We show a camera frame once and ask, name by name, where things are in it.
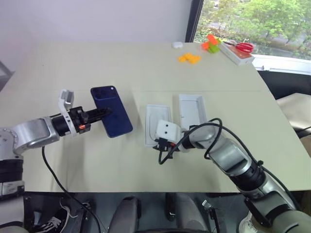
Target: shoe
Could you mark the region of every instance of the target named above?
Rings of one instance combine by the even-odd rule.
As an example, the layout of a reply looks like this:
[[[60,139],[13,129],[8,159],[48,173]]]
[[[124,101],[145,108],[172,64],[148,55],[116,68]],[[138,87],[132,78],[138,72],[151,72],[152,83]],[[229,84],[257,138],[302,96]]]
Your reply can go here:
[[[45,224],[34,227],[34,233],[61,233],[67,225],[70,208],[64,206]]]
[[[239,233],[256,233],[257,229],[253,226],[251,221],[252,213],[249,211],[247,216],[242,219],[239,224]]]

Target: smartphone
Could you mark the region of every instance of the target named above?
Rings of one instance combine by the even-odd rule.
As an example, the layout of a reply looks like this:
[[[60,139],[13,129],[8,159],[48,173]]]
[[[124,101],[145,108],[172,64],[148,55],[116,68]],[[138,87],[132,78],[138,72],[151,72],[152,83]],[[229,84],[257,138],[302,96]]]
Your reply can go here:
[[[114,86],[93,87],[91,95],[98,109],[110,108],[112,111],[102,118],[109,137],[117,137],[133,130],[130,118]]]

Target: wall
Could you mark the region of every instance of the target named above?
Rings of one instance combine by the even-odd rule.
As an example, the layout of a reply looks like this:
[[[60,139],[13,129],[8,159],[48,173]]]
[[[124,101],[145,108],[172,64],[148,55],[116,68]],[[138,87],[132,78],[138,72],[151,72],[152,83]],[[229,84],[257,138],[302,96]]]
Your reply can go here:
[[[191,0],[0,0],[0,60],[48,41],[184,41]]]

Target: tabletop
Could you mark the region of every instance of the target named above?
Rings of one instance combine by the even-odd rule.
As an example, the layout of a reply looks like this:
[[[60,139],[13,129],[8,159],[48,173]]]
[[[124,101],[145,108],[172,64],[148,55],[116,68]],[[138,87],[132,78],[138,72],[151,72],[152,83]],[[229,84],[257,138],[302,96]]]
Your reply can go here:
[[[200,62],[177,61],[188,52]],[[1,126],[58,113],[63,88],[74,91],[74,106],[93,109],[90,89],[106,85],[118,90],[133,131],[109,138],[96,122],[90,132],[46,146],[70,192],[237,192],[203,150],[178,152],[159,165],[157,151],[144,146],[146,105],[170,106],[178,124],[178,94],[202,95],[208,118],[221,118],[290,190],[311,188],[311,160],[254,67],[237,66],[195,43],[181,49],[169,43],[43,44],[0,92]],[[60,191],[40,149],[23,155],[26,191]]]

